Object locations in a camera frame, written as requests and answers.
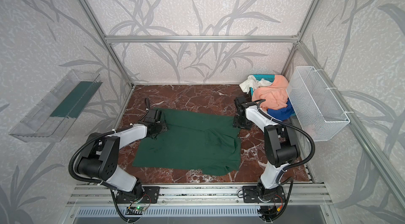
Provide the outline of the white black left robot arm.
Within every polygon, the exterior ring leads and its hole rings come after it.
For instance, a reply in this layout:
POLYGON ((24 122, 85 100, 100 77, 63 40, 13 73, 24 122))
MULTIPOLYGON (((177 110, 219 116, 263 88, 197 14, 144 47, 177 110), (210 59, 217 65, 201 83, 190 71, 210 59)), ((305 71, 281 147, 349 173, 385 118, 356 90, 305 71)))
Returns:
POLYGON ((93 133, 72 156, 68 171, 77 181, 103 185, 130 194, 143 193, 141 182, 118 166, 123 147, 168 131, 164 120, 142 122, 107 133, 93 133))

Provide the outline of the green t-shirt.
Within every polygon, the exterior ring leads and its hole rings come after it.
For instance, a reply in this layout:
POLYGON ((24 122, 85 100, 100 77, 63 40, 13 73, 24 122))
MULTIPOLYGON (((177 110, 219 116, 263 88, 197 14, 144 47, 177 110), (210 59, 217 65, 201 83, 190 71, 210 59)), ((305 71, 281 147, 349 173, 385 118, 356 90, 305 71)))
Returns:
POLYGON ((201 170, 224 176, 240 166, 240 129, 234 118, 163 109, 168 130, 140 141, 132 165, 140 168, 201 170))

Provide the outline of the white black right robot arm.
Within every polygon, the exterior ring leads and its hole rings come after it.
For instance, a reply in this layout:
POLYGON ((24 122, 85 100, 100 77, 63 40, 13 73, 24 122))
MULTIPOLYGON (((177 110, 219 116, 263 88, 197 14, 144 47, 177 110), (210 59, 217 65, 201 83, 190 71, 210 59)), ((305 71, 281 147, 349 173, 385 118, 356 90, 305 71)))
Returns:
POLYGON ((236 103, 233 126, 250 130, 256 125, 264 134, 267 165, 259 178, 258 191, 265 194, 281 185, 287 167, 300 156, 297 140, 288 136, 281 121, 271 117, 253 102, 236 103))

